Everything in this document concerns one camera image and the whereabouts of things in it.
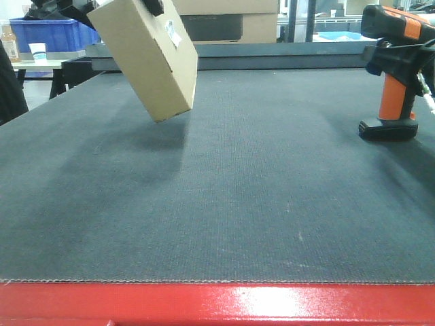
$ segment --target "gray fabric mat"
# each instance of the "gray fabric mat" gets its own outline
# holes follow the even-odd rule
[[[368,143],[383,78],[203,71],[155,124],[102,75],[0,128],[0,279],[433,283],[435,117]]]

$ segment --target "red table edge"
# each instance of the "red table edge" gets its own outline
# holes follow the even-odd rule
[[[0,283],[0,326],[435,325],[435,285]]]

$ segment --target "workbench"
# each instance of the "workbench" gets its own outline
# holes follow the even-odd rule
[[[55,96],[62,94],[67,91],[65,87],[65,82],[63,81],[62,74],[62,62],[67,61],[67,59],[63,60],[47,60],[46,62],[35,62],[34,60],[22,60],[20,62],[13,62],[12,66],[15,70],[18,70],[18,81],[21,86],[24,86],[25,80],[49,80],[52,82],[52,87],[50,90],[49,99],[51,100]],[[52,77],[26,77],[27,71],[52,71]]]
[[[156,124],[105,74],[2,126],[0,324],[434,324],[435,116],[363,141],[382,87],[200,71]]]

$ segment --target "blue plastic crate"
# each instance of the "blue plastic crate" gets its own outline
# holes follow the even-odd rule
[[[322,39],[328,39],[330,41],[343,40],[343,41],[365,41],[366,37],[363,37],[359,33],[353,32],[319,32],[319,36]]]
[[[93,29],[74,19],[22,20],[11,19],[20,52],[30,52],[29,43],[47,44],[47,52],[74,52],[98,41]]]

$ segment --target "brown cardboard box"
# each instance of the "brown cardboard box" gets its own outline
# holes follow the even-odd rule
[[[220,15],[240,15],[241,31],[238,38],[218,39],[215,36],[219,33],[212,31],[214,27],[207,28],[204,24],[196,27],[196,31],[203,34],[202,38],[195,38],[192,27],[189,29],[195,44],[275,43],[277,40],[278,0],[174,0],[174,4],[184,19],[187,15],[193,15],[193,19],[194,15],[197,15],[198,19],[210,15],[210,17],[215,16],[216,20],[220,19]],[[216,28],[229,29],[229,26],[230,24],[223,22],[222,27]],[[229,31],[227,34],[236,35],[235,32]]]
[[[346,0],[345,16],[361,16],[367,5],[378,5],[379,0]]]
[[[192,108],[198,65],[172,1],[163,4],[158,17],[141,0],[113,0],[88,14],[156,122]]]
[[[380,5],[384,5],[385,7],[393,7],[394,0],[379,0]]]
[[[276,14],[244,14],[242,37],[234,41],[195,41],[195,44],[276,43]]]
[[[278,0],[173,0],[180,15],[277,14]]]

